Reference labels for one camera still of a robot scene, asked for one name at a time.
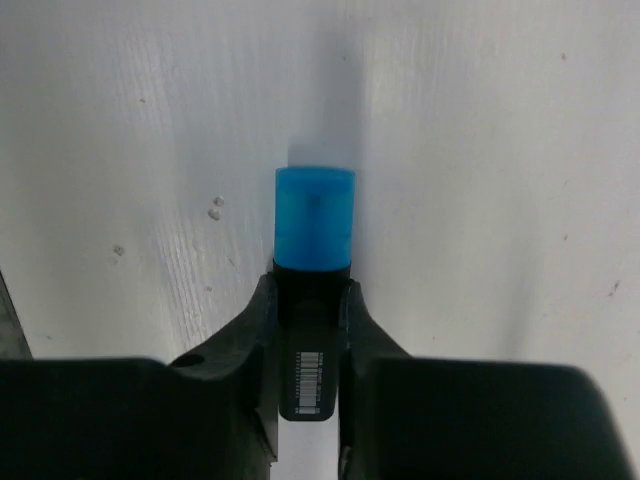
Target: white surface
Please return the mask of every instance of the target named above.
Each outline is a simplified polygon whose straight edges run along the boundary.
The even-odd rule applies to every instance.
[[[169,360],[264,271],[274,169],[352,167],[380,323],[580,365],[638,462],[638,85],[632,0],[4,0],[0,267],[36,356]],[[335,478],[336,428],[274,478]]]

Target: blue cap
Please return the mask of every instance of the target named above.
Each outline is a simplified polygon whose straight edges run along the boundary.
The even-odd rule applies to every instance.
[[[351,264],[355,183],[355,173],[340,168],[276,171],[276,264],[313,272]]]

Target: white label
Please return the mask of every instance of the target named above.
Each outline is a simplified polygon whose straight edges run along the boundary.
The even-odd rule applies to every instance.
[[[296,397],[300,415],[320,413],[317,408],[322,393],[322,360],[320,352],[298,352],[296,363]]]

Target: translucent blue cap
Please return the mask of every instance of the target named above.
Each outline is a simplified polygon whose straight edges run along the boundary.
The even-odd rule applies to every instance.
[[[355,183],[350,170],[278,169],[275,263],[314,272],[348,267]]]

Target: black plastic part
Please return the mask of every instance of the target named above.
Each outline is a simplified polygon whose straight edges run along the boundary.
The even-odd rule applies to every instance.
[[[274,263],[281,335],[280,414],[290,421],[323,421],[333,415],[346,331],[340,298],[350,267],[303,272]]]
[[[0,477],[266,480],[289,348],[341,353],[343,480],[633,478],[580,371],[414,359],[356,282],[289,273],[263,276],[235,320],[170,367],[0,362]],[[324,336],[307,338],[315,323]]]
[[[409,357],[346,290],[340,478],[631,480],[600,392],[574,368]]]
[[[0,362],[0,477],[268,479],[276,459],[277,290],[173,367]]]

